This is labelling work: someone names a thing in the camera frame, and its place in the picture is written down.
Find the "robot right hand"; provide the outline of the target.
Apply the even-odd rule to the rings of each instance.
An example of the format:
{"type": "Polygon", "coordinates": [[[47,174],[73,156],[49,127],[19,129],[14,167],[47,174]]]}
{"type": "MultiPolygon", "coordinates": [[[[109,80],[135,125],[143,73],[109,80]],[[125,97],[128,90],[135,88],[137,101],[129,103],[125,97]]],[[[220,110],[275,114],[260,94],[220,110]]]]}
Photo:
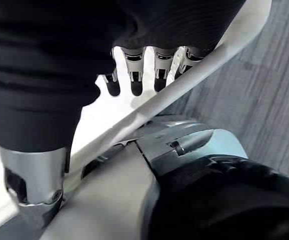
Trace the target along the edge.
{"type": "Polygon", "coordinates": [[[82,108],[104,76],[120,94],[120,47],[133,95],[143,90],[146,47],[154,49],[154,89],[166,87],[185,47],[181,76],[217,46],[242,0],[0,0],[0,155],[6,190],[20,214],[48,225],[63,199],[63,178],[82,108]]]}

